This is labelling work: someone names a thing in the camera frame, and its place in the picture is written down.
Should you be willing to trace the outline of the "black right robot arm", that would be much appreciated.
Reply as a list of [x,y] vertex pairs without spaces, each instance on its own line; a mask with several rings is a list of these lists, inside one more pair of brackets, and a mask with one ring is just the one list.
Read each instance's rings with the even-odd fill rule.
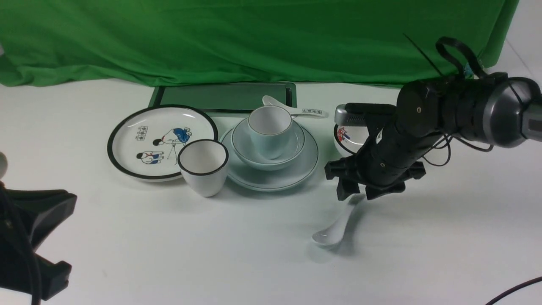
[[541,141],[538,84],[506,73],[417,80],[403,86],[395,105],[348,103],[344,109],[353,118],[336,123],[367,127],[368,139],[354,155],[325,165],[326,178],[338,179],[340,201],[360,193],[361,185],[368,200],[403,192],[406,181],[425,175],[421,159],[440,139],[494,147]]

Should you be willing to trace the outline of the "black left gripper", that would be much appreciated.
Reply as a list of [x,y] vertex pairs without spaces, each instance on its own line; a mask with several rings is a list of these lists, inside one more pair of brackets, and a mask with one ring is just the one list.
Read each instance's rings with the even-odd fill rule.
[[69,284],[72,266],[36,253],[75,210],[77,197],[66,190],[0,189],[0,285],[46,301]]

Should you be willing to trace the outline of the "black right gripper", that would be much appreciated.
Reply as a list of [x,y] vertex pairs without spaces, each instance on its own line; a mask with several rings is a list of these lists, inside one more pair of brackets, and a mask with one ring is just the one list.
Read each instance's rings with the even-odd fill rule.
[[405,191],[405,183],[399,182],[426,175],[420,159],[441,138],[442,134],[435,131],[416,137],[395,123],[387,123],[356,154],[328,162],[325,176],[328,180],[339,178],[336,188],[339,201],[359,194],[359,185],[366,186],[367,200],[399,194]]

